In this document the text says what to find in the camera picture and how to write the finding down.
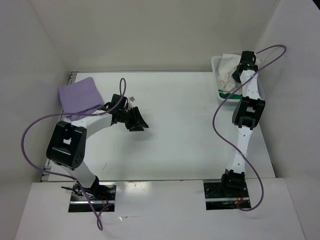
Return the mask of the white t shirt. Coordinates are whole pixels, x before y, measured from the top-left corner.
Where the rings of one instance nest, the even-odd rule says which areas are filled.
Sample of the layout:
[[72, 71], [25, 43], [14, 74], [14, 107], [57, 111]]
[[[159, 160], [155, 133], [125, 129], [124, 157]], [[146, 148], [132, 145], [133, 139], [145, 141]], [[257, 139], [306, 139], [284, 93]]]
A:
[[258, 65], [261, 61], [252, 51], [242, 55], [224, 53], [217, 68], [216, 83], [222, 99], [259, 99]]

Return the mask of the purple t shirt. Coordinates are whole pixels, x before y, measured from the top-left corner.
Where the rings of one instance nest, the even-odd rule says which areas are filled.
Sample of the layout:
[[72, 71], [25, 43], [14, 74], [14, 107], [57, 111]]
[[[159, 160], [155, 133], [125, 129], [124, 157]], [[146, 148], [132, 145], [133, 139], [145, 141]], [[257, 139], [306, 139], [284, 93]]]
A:
[[87, 77], [79, 82], [60, 86], [59, 100], [65, 113], [92, 114], [104, 105], [95, 81]]

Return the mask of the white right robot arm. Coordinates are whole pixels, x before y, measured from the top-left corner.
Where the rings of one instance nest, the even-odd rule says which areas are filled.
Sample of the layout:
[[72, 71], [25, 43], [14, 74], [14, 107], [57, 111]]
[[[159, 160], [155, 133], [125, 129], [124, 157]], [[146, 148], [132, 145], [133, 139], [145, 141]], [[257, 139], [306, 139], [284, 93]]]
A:
[[219, 191], [225, 197], [232, 197], [244, 190], [246, 161], [243, 156], [247, 153], [251, 135], [266, 105], [258, 90], [256, 60], [254, 52], [243, 51], [240, 62], [232, 74], [232, 78], [244, 86], [241, 87], [242, 97], [232, 115], [232, 123], [238, 131], [235, 155], [219, 184]]

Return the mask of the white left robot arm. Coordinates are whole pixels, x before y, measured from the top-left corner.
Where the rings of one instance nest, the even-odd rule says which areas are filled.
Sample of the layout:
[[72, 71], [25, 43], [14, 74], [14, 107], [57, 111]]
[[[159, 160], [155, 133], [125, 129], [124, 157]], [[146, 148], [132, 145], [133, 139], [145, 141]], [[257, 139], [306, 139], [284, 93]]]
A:
[[90, 116], [72, 122], [61, 120], [56, 124], [46, 157], [78, 181], [71, 190], [79, 196], [82, 191], [87, 199], [95, 200], [107, 193], [107, 188], [100, 185], [99, 178], [84, 162], [86, 141], [93, 134], [117, 123], [123, 123], [130, 132], [140, 132], [149, 127], [139, 108], [118, 94]]

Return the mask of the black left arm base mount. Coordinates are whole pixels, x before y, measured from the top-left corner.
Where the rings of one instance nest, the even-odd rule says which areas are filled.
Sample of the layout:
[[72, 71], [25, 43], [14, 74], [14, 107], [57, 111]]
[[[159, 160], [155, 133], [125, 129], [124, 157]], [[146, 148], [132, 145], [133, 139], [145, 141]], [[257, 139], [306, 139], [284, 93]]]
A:
[[[104, 212], [114, 212], [117, 183], [102, 181], [99, 184], [102, 192], [98, 193], [96, 196], [87, 193], [94, 210], [98, 213], [101, 210]], [[69, 213], [92, 212], [92, 209], [79, 186], [74, 184], [72, 187], [62, 186], [61, 188], [70, 192]]]

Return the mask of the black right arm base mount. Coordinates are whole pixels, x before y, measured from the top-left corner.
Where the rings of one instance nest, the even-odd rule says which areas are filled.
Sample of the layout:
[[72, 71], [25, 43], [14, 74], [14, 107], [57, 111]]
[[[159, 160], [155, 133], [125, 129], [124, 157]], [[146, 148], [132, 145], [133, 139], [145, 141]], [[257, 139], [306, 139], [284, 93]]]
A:
[[250, 209], [251, 203], [247, 185], [242, 190], [225, 194], [220, 181], [204, 181], [204, 197], [207, 211], [213, 210], [233, 210], [237, 209], [237, 204], [242, 209]]

